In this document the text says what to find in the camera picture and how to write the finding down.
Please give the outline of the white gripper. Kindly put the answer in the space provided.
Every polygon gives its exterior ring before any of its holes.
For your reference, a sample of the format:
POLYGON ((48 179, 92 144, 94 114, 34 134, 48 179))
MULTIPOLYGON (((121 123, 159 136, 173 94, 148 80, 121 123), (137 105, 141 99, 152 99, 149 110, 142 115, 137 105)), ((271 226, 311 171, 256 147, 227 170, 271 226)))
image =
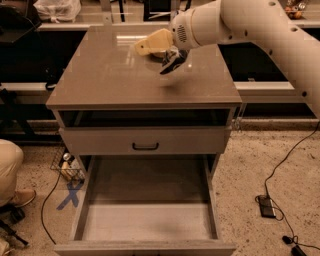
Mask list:
POLYGON ((159 29, 146 38, 134 44, 135 51, 145 56, 169 49, 173 44, 182 50, 190 50, 203 45, 197 32, 200 31, 200 24, 196 19, 201 17, 200 7, 177 11, 169 24, 168 29, 159 29))

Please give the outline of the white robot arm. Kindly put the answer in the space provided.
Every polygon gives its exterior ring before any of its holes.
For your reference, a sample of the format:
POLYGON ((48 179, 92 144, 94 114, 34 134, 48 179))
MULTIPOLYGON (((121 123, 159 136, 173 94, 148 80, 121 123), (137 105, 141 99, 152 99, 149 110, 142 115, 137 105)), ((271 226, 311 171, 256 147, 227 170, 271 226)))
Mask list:
POLYGON ((278 0, 214 0, 179 11, 168 28, 136 42, 135 50, 143 56, 238 42, 268 54, 320 118, 320 41, 295 25, 278 0))

